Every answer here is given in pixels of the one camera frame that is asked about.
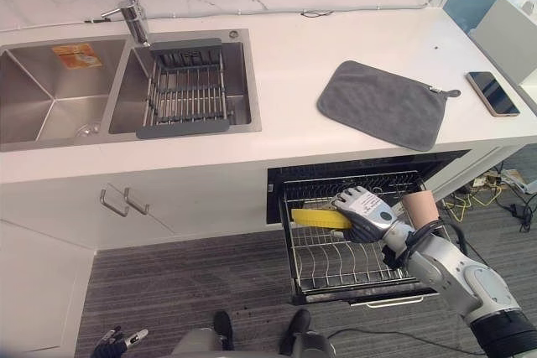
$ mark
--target dish drying rack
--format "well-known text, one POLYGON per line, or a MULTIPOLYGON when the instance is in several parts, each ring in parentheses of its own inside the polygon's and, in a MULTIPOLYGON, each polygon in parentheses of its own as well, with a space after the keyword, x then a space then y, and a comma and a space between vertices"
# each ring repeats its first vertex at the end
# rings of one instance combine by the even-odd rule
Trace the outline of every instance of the dish drying rack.
POLYGON ((394 206, 402 195, 421 190, 423 182, 417 171, 283 182, 279 206, 293 277, 293 302, 344 299, 356 303, 435 293, 406 270, 386 266, 381 242, 357 244, 334 237, 330 229, 292 222, 291 209, 326 208, 337 193, 356 186, 394 206))
POLYGON ((155 132, 160 137, 224 132, 230 126, 222 43, 186 42, 182 48, 151 49, 154 63, 139 138, 155 132))

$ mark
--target stainless steel sink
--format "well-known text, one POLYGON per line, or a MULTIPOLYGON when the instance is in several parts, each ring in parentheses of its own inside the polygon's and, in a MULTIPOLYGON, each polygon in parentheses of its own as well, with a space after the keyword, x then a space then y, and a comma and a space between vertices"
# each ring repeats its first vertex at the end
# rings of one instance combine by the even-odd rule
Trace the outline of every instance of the stainless steel sink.
POLYGON ((51 45, 0 57, 0 142, 65 139, 98 132, 125 40, 87 42, 100 66, 67 69, 51 45))
MULTIPOLYGON (((153 38, 164 46, 177 41, 219 39, 229 121, 229 128, 222 134, 261 129, 246 29, 164 33, 154 34, 153 38)), ((0 150, 139 140, 136 132, 149 121, 148 89, 155 63, 149 49, 135 44, 128 36, 1 48, 0 150), (52 50, 66 44, 88 44, 99 65, 67 68, 52 50)), ((203 85, 202 79, 196 88, 203 85)), ((208 102, 214 102, 209 97, 206 104, 199 104, 199 98, 198 95, 196 102, 201 105, 200 111, 205 105, 210 108, 208 102)), ((179 105, 179 101, 174 104, 175 122, 166 123, 182 123, 179 105)), ((196 120, 205 118, 196 115, 196 120)))

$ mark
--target yellow cable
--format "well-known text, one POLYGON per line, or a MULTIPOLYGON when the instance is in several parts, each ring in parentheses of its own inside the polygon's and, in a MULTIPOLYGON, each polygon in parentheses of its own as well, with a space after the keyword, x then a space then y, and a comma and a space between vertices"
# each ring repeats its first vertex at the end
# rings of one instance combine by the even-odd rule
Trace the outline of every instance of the yellow cable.
POLYGON ((462 205, 455 205, 453 203, 446 203, 446 205, 448 206, 448 211, 451 213, 451 215, 453 215, 453 218, 455 219, 456 222, 462 222, 462 219, 464 218, 464 212, 467 209, 467 203, 466 203, 466 201, 464 199, 461 199, 460 197, 457 197, 455 195, 453 195, 453 198, 457 199, 457 200, 460 200, 462 202, 462 205), (460 217, 457 217, 457 215, 455 214, 455 211, 453 211, 453 207, 458 207, 458 208, 461 209, 461 216, 460 217))
POLYGON ((500 196, 502 194, 502 187, 501 186, 497 186, 497 185, 492 185, 492 187, 496 190, 495 192, 495 195, 487 202, 487 203, 483 203, 482 201, 480 201, 476 196, 472 196, 472 198, 477 202, 479 203, 480 205, 483 205, 483 206, 487 206, 487 205, 490 205, 493 201, 495 201, 497 199, 498 196, 500 196))

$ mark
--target dishwasher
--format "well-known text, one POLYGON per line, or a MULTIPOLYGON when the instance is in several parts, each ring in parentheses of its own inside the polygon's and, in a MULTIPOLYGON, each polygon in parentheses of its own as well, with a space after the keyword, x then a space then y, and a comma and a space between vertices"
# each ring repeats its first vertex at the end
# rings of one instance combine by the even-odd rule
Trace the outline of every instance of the dishwasher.
MULTIPOLYGON (((418 154, 268 170, 267 222, 281 222, 285 234, 293 304, 346 301, 371 308, 411 304, 435 290, 383 263, 382 242, 357 244, 330 229, 292 222, 291 209, 320 209, 334 195, 362 186, 409 222, 400 198, 425 189, 425 181, 467 152, 418 154)), ((436 235, 449 239, 441 227, 436 235)))

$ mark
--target faucet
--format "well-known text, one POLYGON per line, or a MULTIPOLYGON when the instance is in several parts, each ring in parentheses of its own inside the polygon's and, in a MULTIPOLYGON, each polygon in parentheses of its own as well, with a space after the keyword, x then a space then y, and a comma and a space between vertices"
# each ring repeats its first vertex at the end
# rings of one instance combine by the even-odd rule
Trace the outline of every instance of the faucet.
POLYGON ((150 46, 147 19, 138 0, 123 0, 117 5, 117 8, 101 14, 101 17, 106 19, 115 13, 123 15, 136 42, 143 46, 150 46))

